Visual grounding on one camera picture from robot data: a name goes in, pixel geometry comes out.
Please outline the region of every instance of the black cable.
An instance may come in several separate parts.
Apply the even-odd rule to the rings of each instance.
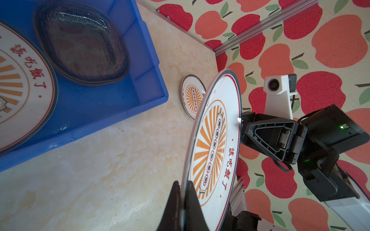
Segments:
[[[293,110],[293,105],[294,105],[294,100],[296,99],[296,95],[293,95],[293,98],[292,98],[292,110]]]
[[[297,122],[298,122],[298,123],[301,123],[302,119],[307,118],[307,117],[309,117],[309,116],[312,116],[313,114],[315,114],[316,112],[321,111],[321,110],[322,110],[322,109],[317,110],[317,111],[314,111],[314,112],[311,112],[311,113],[308,113],[307,115],[304,115],[304,116],[302,116],[301,118],[299,118],[299,120],[298,120]]]
[[[290,164],[288,164],[287,162],[283,161],[282,163],[285,164],[285,166],[288,167],[288,169],[284,168],[277,160],[274,160],[274,163],[276,164],[277,167],[279,167],[281,170],[283,170],[284,172],[290,172],[292,170],[292,166]]]

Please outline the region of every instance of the plate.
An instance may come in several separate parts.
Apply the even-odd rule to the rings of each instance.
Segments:
[[[41,51],[0,21],[0,154],[33,136],[52,114],[55,73]]]
[[[229,69],[211,83],[195,118],[184,166],[181,198],[193,181],[210,231],[219,230],[228,207],[238,163],[241,98]]]
[[[182,81],[182,103],[192,119],[195,119],[205,93],[206,88],[202,81],[195,75],[187,75]]]

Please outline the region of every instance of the camera lens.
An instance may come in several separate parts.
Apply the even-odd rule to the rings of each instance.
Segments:
[[[277,89],[279,89],[279,81],[277,81],[276,79],[271,80],[269,82],[269,88],[272,91],[276,91]]]

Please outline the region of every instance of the dark translucent bowl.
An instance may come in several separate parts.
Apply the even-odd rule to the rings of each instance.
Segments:
[[[117,82],[130,58],[123,36],[103,12],[73,1],[40,3],[33,25],[45,55],[66,78],[84,85]]]

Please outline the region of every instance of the sunburst design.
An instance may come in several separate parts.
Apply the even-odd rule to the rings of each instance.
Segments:
[[[194,153],[193,155],[193,162],[196,164],[192,166],[191,178],[194,179],[193,183],[199,199],[207,198],[209,194],[212,194],[221,174],[227,137],[226,126],[226,115],[223,105],[217,103],[216,106],[213,106],[212,103],[209,113],[204,117],[199,138],[196,141],[197,151],[200,152]],[[217,147],[213,160],[212,150],[215,145]],[[207,188],[201,189],[202,182],[204,185],[205,182],[207,182]]]
[[[15,115],[26,101],[27,78],[19,70],[14,60],[0,56],[0,123]]]
[[[189,85],[186,89],[186,103],[193,113],[197,113],[202,102],[202,97],[194,85]]]

